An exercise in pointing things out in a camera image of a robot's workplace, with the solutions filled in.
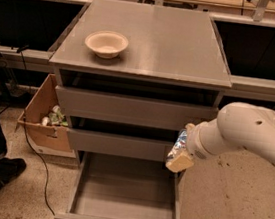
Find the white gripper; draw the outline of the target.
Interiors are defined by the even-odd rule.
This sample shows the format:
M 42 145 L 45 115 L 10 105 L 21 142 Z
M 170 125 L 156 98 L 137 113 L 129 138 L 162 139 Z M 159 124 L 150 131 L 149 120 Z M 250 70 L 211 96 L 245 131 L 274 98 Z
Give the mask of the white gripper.
M 221 135 L 217 121 L 201 122 L 199 125 L 186 124 L 186 151 L 171 153 L 166 159 L 166 168 L 173 173 L 182 172 L 194 165 L 193 157 L 208 160 L 225 152 L 237 150 L 237 146 L 229 143 Z

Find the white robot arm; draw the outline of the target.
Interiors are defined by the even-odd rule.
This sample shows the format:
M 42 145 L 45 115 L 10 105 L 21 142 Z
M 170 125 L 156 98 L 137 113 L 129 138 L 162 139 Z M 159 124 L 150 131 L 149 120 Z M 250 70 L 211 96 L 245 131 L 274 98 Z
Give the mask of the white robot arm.
M 219 110 L 216 119 L 188 123 L 166 157 L 173 173 L 225 152 L 248 150 L 275 167 L 275 111 L 253 104 L 234 102 Z

